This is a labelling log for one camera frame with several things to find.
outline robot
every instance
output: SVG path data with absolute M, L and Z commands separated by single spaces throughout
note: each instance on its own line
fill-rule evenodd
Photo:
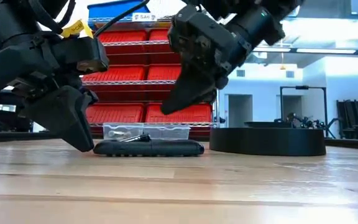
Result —
M 181 55 L 182 73 L 161 110 L 171 114 L 202 101 L 212 102 L 227 76 L 263 40 L 284 38 L 280 24 L 304 0 L 186 0 L 172 17 L 168 39 Z M 64 5 L 68 9 L 56 22 Z M 94 36 L 64 35 L 75 0 L 0 0 L 0 90 L 13 86 L 29 118 L 81 152 L 94 148 L 85 110 L 98 97 L 81 75 L 104 72 L 109 61 L 98 35 L 141 5 L 108 22 Z M 220 18 L 237 14 L 226 25 Z M 50 31 L 42 31 L 39 23 Z

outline red storage bin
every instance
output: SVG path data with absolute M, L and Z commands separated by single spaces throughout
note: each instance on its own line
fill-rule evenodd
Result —
M 147 80 L 177 80 L 181 65 L 151 65 Z
M 103 103 L 86 110 L 89 123 L 139 123 L 142 122 L 142 103 Z
M 99 36 L 102 43 L 118 43 L 118 42 L 142 42 L 147 40 L 145 30 L 141 31 L 114 31 L 102 33 Z M 109 54 L 139 54 L 145 53 L 144 45 L 115 45 L 106 47 L 106 53 Z
M 84 82 L 134 81 L 145 79 L 145 67 L 142 65 L 110 66 L 107 72 L 97 72 L 83 77 Z
M 153 40 L 168 40 L 168 29 L 156 29 L 150 31 L 149 41 L 153 41 Z M 147 50 L 152 53 L 171 52 L 171 48 L 169 44 L 148 45 Z
M 170 115 L 164 115 L 161 103 L 147 106 L 146 123 L 211 123 L 211 105 L 193 105 Z
M 102 43 L 145 41 L 146 38 L 147 33 L 144 30 L 104 32 L 99 36 Z
M 168 29 L 150 31 L 149 40 L 168 40 Z

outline round black base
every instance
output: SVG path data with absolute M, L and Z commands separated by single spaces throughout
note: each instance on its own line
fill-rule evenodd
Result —
M 209 148 L 258 156 L 323 156 L 323 130 L 295 128 L 213 128 Z

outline black cable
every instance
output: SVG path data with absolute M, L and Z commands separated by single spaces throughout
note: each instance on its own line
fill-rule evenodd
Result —
M 105 25 L 103 25 L 102 27 L 100 27 L 100 29 L 98 29 L 95 33 L 94 36 L 98 37 L 100 34 L 102 34 L 104 31 L 106 31 L 108 28 L 110 28 L 113 24 L 115 24 L 116 22 L 120 21 L 121 19 L 123 19 L 124 17 L 126 17 L 127 15 L 133 13 L 134 11 L 140 9 L 141 7 L 144 7 L 147 5 L 147 3 L 149 3 L 150 0 L 143 0 L 140 4 L 134 6 L 133 8 L 130 8 L 129 10 L 127 10 L 126 12 L 121 13 L 120 15 L 116 16 L 114 19 L 110 20 L 108 23 L 106 23 Z
M 70 2 L 68 3 L 67 11 L 63 16 L 63 19 L 61 19 L 61 21 L 58 22 L 60 27 L 64 27 L 70 21 L 71 16 L 73 15 L 74 12 L 75 4 L 76 4 L 75 0 L 70 0 Z
M 45 10 L 39 0 L 29 0 L 29 5 L 37 18 L 38 22 L 40 22 L 45 27 L 48 27 L 56 34 L 61 34 L 63 32 L 62 27 L 68 24 L 73 15 L 75 0 L 70 0 L 68 3 L 68 8 L 63 16 L 63 19 L 60 22 L 56 22 L 51 15 Z

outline wooden table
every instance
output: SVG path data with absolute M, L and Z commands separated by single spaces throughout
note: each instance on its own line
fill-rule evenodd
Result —
M 0 223 L 358 224 L 358 150 L 108 158 L 0 143 Z

